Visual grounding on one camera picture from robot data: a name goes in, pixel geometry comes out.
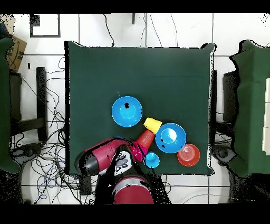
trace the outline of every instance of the plastic cup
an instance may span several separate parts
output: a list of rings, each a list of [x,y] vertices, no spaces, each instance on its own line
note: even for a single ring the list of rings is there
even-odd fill
[[[148,130],[150,130],[151,132],[153,132],[154,134],[156,134],[159,130],[159,128],[162,125],[162,122],[160,122],[159,120],[155,120],[153,118],[148,117],[146,119],[146,121],[143,124]]]
[[[142,133],[142,135],[138,138],[136,142],[139,143],[144,148],[149,149],[154,138],[155,138],[154,133],[152,133],[150,130],[146,130],[144,133]]]
[[[159,157],[154,152],[149,152],[145,158],[145,164],[149,168],[156,168],[159,165]]]
[[[194,166],[200,159],[200,151],[197,146],[186,144],[177,153],[177,159],[184,166]]]

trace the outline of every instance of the black chair leg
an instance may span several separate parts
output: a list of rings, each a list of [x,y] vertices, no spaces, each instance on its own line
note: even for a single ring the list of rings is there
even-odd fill
[[[135,24],[135,14],[136,14],[136,13],[132,13],[132,24],[133,24],[133,25]]]

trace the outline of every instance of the bowl rim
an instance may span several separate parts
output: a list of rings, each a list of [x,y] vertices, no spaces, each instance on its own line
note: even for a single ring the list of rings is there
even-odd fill
[[[141,120],[141,118],[142,118],[142,105],[141,105],[141,103],[140,103],[139,100],[137,100],[135,97],[132,97],[132,96],[122,96],[122,97],[118,98],[118,99],[113,103],[112,109],[111,109],[111,110],[113,110],[113,107],[114,107],[115,103],[116,103],[118,100],[120,100],[120,99],[122,99],[122,98],[125,98],[125,97],[133,98],[133,99],[135,99],[135,101],[137,101],[137,102],[139,103],[139,105],[140,105],[140,107],[141,107],[141,115],[140,115],[140,118],[138,119],[138,121],[137,121],[135,124],[133,124],[133,125],[131,125],[131,126],[120,125],[120,124],[115,120],[115,118],[114,118],[114,116],[113,116],[113,112],[111,112],[111,114],[112,114],[112,119],[115,121],[115,123],[117,123],[117,124],[118,124],[119,126],[121,126],[121,127],[133,127],[133,126],[136,125],[136,124]]]

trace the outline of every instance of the yellow cup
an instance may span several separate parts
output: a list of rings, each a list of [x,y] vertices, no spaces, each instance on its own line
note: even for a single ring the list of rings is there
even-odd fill
[[[162,122],[160,122],[159,120],[155,120],[153,118],[148,117],[143,125],[148,130],[150,130],[151,132],[156,134],[158,132],[159,128],[161,127],[161,124],[162,124]]]

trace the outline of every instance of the blue cup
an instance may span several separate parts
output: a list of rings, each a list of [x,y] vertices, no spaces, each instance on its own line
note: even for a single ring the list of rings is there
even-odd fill
[[[146,164],[147,167],[149,168],[156,168],[159,165],[159,157],[156,153],[154,152],[148,152],[144,162]]]

